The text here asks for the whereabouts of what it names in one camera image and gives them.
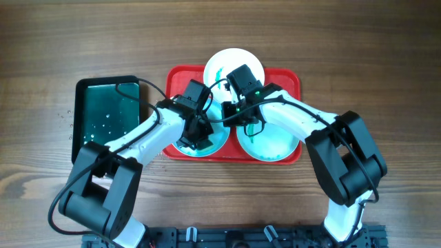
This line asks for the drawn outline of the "light blue plate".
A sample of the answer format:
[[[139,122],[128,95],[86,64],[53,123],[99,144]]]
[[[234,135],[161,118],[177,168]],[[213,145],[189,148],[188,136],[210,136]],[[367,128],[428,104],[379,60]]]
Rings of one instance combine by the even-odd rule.
[[[236,136],[240,146],[248,155],[270,163],[292,155],[300,142],[297,137],[283,128],[262,121],[237,127]]]
[[[221,104],[214,101],[207,111],[207,117],[208,119],[221,119]],[[176,148],[181,154],[194,158],[206,157],[216,153],[227,142],[227,139],[229,138],[230,128],[224,127],[222,123],[211,123],[211,126],[214,133],[210,134],[209,139],[211,142],[213,142],[214,145],[210,149],[192,150],[186,147],[179,148],[177,147],[176,143],[172,143],[173,147]]]

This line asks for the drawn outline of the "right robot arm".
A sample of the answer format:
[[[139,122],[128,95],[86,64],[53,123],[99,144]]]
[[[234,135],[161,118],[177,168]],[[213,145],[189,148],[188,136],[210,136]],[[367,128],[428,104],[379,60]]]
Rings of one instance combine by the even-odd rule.
[[[222,122],[247,125],[254,119],[283,128],[306,145],[317,181],[329,198],[325,231],[341,247],[362,227],[368,204],[379,201],[387,165],[363,119],[317,110],[285,90],[255,93],[251,101],[221,104]]]

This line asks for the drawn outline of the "green yellow sponge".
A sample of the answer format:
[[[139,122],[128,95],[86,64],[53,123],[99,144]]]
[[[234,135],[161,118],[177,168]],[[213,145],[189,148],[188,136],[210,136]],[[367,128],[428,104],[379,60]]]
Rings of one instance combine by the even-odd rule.
[[[208,138],[200,140],[196,143],[197,150],[210,149],[213,146],[213,142],[211,142]]]

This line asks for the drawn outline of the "white plate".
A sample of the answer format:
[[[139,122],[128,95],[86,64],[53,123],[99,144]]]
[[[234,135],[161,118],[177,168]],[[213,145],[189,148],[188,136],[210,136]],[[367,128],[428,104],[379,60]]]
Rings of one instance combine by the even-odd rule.
[[[258,58],[251,52],[240,48],[228,48],[217,52],[206,63],[203,71],[203,82],[207,87],[215,82],[225,79],[227,75],[242,65],[247,65],[254,77],[263,85],[265,82],[265,71]],[[217,103],[231,101],[237,103],[237,95],[233,89],[225,88],[226,81],[216,84],[212,88],[214,100]]]

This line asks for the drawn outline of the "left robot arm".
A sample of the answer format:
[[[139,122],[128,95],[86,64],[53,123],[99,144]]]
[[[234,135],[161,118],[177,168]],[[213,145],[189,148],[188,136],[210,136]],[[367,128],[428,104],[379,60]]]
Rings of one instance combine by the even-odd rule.
[[[172,143],[194,146],[207,138],[202,122],[207,97],[175,96],[153,106],[152,115],[131,132],[104,145],[80,150],[53,211],[119,247],[147,246],[147,228],[132,212],[144,166]]]

